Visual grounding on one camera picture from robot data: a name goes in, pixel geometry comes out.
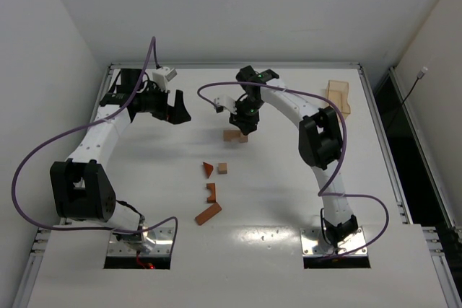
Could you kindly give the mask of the translucent orange plastic box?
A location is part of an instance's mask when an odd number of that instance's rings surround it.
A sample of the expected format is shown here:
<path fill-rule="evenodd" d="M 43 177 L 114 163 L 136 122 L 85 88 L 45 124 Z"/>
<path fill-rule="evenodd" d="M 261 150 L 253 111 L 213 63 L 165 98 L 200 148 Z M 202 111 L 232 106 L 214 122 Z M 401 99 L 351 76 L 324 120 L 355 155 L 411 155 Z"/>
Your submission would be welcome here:
<path fill-rule="evenodd" d="M 344 81 L 329 80 L 326 88 L 327 99 L 332 101 L 345 119 L 350 115 L 351 108 L 348 101 L 349 83 Z"/>

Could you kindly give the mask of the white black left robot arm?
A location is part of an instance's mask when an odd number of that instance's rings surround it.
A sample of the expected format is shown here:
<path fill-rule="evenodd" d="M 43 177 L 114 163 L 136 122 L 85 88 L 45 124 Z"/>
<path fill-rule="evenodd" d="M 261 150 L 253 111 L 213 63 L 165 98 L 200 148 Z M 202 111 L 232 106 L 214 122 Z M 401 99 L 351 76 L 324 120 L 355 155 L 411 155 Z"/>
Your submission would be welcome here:
<path fill-rule="evenodd" d="M 139 69 L 121 69 L 97 108 L 96 126 L 63 162 L 50 168 L 57 214 L 61 218 L 87 221 L 107 227 L 131 247 L 143 245 L 148 235 L 144 216 L 127 202 L 118 200 L 105 168 L 116 144 L 139 113 L 178 125 L 191 120 L 177 90 L 168 104 L 174 68 L 159 67 L 139 81 Z"/>

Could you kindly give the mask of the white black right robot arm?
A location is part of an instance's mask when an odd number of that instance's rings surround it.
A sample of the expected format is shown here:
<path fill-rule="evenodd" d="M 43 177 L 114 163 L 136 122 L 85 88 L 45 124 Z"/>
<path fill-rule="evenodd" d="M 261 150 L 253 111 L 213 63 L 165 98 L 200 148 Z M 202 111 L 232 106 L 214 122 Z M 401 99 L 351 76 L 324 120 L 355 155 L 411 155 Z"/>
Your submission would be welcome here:
<path fill-rule="evenodd" d="M 256 131 L 259 109 L 268 103 L 296 126 L 299 154 L 313 170 L 323 191 L 325 238 L 336 247 L 358 229 L 357 218 L 344 196 L 341 175 L 334 172 L 344 144 L 336 111 L 331 106 L 317 108 L 287 92 L 279 75 L 270 69 L 258 73 L 252 66 L 246 66 L 239 70 L 236 79 L 245 91 L 245 98 L 234 102 L 230 123 L 244 135 Z"/>

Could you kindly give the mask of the light long wood block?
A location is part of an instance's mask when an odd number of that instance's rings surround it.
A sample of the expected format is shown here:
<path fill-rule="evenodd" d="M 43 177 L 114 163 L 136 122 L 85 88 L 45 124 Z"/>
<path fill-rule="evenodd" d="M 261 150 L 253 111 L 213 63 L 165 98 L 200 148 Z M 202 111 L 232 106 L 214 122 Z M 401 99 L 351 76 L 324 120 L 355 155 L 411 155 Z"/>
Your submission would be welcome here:
<path fill-rule="evenodd" d="M 241 143 L 243 141 L 243 134 L 239 130 L 232 130 L 230 138 L 231 141 L 238 141 Z"/>

